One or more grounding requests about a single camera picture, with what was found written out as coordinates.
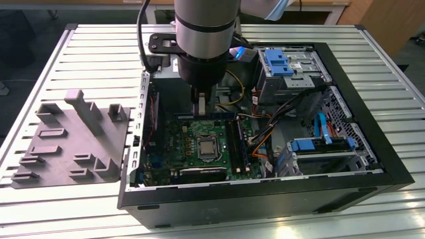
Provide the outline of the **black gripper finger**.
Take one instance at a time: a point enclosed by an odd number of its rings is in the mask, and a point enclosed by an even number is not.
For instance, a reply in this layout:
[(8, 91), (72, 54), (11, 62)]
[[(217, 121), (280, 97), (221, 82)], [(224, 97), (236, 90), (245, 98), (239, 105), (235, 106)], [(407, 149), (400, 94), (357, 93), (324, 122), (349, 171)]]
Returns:
[(208, 93), (205, 90), (199, 90), (195, 86), (192, 86), (191, 100), (193, 103), (195, 116), (205, 116), (207, 114), (207, 96)]

